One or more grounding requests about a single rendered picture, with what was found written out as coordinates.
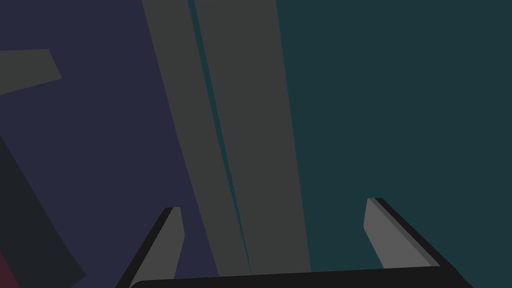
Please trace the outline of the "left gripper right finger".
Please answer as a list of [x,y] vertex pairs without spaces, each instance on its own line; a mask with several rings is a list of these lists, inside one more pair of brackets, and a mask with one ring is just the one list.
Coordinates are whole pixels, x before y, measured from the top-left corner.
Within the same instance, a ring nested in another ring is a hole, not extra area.
[[363,229],[390,285],[468,285],[468,282],[383,198],[366,201]]

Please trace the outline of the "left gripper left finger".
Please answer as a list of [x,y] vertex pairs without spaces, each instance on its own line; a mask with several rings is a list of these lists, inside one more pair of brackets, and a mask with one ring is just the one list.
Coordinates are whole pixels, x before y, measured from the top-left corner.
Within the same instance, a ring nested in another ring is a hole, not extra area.
[[157,288],[174,279],[184,239],[181,209],[164,208],[115,288]]

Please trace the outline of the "teal door leaf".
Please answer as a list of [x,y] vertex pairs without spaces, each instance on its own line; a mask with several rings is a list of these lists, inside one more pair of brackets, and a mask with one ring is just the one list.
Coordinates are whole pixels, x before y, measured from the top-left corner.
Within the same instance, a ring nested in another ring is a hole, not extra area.
[[310,265],[378,269],[383,198],[512,288],[512,0],[277,0]]

